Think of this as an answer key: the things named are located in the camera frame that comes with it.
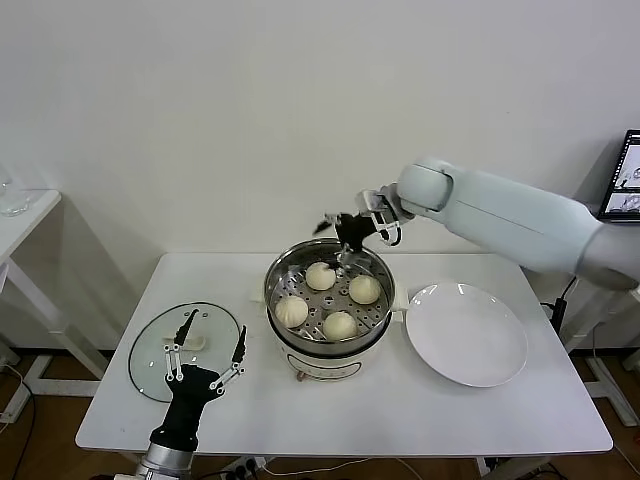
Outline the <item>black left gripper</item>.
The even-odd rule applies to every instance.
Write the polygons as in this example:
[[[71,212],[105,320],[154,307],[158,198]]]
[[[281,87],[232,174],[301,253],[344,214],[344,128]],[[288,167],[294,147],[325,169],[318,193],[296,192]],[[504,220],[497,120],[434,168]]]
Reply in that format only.
[[[242,326],[231,357],[231,365],[220,375],[196,365],[182,364],[181,351],[199,309],[191,311],[177,330],[173,342],[163,346],[165,380],[172,400],[160,426],[150,435],[150,442],[169,449],[196,449],[200,419],[207,403],[225,393],[226,386],[245,373],[247,327]]]

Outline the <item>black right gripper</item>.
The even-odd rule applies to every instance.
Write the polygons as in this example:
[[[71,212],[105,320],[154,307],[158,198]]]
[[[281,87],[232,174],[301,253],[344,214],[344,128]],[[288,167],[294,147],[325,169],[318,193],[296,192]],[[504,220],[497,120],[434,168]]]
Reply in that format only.
[[[338,266],[352,265],[360,257],[364,240],[378,233],[371,217],[348,213],[326,213],[312,234],[320,235],[327,230],[333,230],[341,244],[335,254]]]

